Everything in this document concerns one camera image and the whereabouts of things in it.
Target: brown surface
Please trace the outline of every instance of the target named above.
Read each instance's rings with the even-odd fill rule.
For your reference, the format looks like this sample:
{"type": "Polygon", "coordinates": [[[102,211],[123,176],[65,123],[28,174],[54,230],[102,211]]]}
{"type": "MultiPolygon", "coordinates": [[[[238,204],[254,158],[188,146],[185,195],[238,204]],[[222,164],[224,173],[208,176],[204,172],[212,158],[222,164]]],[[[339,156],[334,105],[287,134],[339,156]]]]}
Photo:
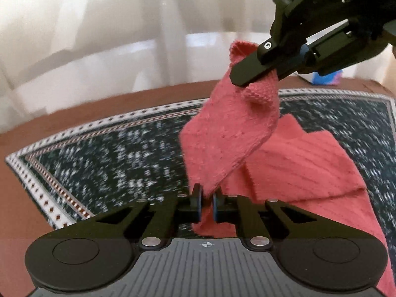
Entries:
{"type": "MultiPolygon", "coordinates": [[[[132,110],[206,98],[215,84],[216,81],[190,83],[103,99],[36,118],[0,135],[0,293],[4,297],[24,297],[33,290],[25,269],[25,251],[36,238],[52,231],[17,177],[4,163],[7,155],[44,137],[86,122],[132,110]]],[[[279,83],[279,87],[310,88],[312,85],[298,77],[288,77],[279,83]]],[[[343,79],[340,85],[330,88],[392,96],[380,84],[362,79],[343,79]]]]}

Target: gray ribbed plate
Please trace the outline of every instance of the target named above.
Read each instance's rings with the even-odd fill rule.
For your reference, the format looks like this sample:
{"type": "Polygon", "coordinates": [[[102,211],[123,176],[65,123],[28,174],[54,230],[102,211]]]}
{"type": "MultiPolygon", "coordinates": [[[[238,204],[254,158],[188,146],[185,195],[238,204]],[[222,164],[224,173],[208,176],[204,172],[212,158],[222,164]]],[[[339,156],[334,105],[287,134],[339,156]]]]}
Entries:
{"type": "MultiPolygon", "coordinates": [[[[70,297],[39,288],[31,297],[70,297]]],[[[334,297],[300,286],[270,253],[247,250],[238,238],[173,239],[161,251],[141,254],[119,281],[75,297],[334,297]]],[[[376,289],[337,295],[380,297],[376,289]]]]}

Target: white curtain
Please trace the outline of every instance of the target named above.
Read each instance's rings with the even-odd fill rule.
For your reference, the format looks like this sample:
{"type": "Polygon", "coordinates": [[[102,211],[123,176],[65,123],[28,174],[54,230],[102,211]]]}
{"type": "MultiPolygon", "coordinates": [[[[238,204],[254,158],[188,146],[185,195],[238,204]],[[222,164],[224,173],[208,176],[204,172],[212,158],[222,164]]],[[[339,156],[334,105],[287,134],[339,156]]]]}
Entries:
{"type": "Polygon", "coordinates": [[[272,0],[0,0],[8,86],[1,119],[9,115],[3,107],[25,121],[112,95],[218,79],[231,41],[266,40],[274,11],[272,0]]]}

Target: silver screw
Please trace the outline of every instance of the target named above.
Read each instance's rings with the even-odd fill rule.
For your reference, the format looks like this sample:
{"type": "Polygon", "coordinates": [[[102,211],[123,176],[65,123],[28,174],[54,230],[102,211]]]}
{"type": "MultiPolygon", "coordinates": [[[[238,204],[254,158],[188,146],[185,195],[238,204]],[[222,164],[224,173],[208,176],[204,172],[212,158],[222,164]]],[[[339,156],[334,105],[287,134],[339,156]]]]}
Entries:
{"type": "Polygon", "coordinates": [[[142,245],[146,247],[155,247],[161,243],[161,239],[157,237],[146,237],[142,240],[142,245]]]}
{"type": "Polygon", "coordinates": [[[258,237],[253,237],[252,239],[250,239],[250,243],[252,245],[261,247],[261,246],[266,246],[267,244],[269,244],[270,240],[267,237],[258,236],[258,237]]]}

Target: pink fabric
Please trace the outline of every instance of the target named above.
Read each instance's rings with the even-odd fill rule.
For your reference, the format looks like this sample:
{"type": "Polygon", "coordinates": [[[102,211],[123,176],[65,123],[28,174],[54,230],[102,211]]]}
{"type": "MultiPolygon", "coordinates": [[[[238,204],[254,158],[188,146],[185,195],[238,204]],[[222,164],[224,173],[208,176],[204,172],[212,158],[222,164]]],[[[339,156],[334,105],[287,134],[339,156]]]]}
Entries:
{"type": "MultiPolygon", "coordinates": [[[[231,66],[255,48],[233,43],[231,66]]],[[[256,203],[278,198],[366,231],[387,246],[366,185],[332,134],[306,133],[291,115],[278,121],[276,73],[246,89],[233,86],[228,75],[180,134],[190,185],[201,183],[205,196],[220,185],[223,193],[256,203]]],[[[235,236],[233,225],[214,223],[210,208],[204,209],[194,230],[217,238],[235,236]]],[[[389,261],[377,287],[388,297],[396,296],[389,261]]]]}

